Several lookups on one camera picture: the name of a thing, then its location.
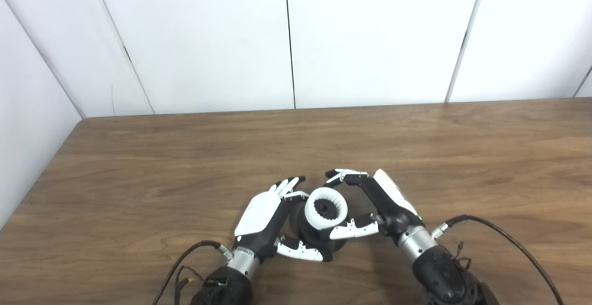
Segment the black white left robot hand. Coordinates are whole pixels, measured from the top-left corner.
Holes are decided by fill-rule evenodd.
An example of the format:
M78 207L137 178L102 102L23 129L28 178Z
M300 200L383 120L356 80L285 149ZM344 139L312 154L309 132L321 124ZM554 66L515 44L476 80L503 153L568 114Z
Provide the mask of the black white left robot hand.
M233 248L241 248L260 264L276 254L300 260L331 262L331 252L281 233L293 208L308 200L309 194L296 189L305 179L303 175L290 177L255 195L235 227Z

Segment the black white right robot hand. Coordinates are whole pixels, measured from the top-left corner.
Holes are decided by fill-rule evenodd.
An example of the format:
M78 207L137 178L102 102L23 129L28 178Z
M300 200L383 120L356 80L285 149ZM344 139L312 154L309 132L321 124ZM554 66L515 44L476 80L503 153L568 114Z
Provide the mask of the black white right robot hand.
M327 171L326 177L325 187L330 189L341 183L359 187L376 208L376 213L345 219L336 226L322 229L321 240L360 238L377 233L397 240L408 228L424 226L416 209L384 170L378 169L369 175L362 171L335 169Z

